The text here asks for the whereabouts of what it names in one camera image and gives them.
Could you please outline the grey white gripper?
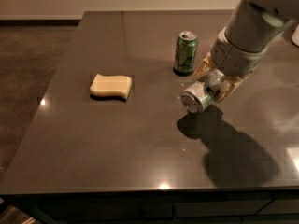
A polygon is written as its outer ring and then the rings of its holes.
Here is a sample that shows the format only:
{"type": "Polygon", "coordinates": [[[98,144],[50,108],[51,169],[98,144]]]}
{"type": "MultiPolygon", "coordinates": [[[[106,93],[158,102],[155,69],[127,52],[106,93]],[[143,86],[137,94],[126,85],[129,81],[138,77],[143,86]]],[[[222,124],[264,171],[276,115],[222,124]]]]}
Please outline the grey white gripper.
{"type": "Polygon", "coordinates": [[[225,75],[221,80],[220,92],[215,98],[216,102],[222,102],[249,77],[266,52],[267,49],[253,52],[238,48],[227,39],[225,29],[222,29],[211,45],[210,53],[194,69],[192,81],[217,67],[225,75]]]}

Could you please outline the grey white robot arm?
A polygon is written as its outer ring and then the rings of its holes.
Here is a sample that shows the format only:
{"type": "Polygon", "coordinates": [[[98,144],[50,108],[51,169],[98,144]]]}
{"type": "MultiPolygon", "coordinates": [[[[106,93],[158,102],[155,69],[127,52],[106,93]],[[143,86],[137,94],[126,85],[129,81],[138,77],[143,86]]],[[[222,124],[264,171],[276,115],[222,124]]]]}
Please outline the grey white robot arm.
{"type": "Polygon", "coordinates": [[[240,0],[193,78],[220,71],[221,82],[208,87],[215,101],[226,99],[256,69],[274,38],[297,21],[299,0],[240,0]]]}

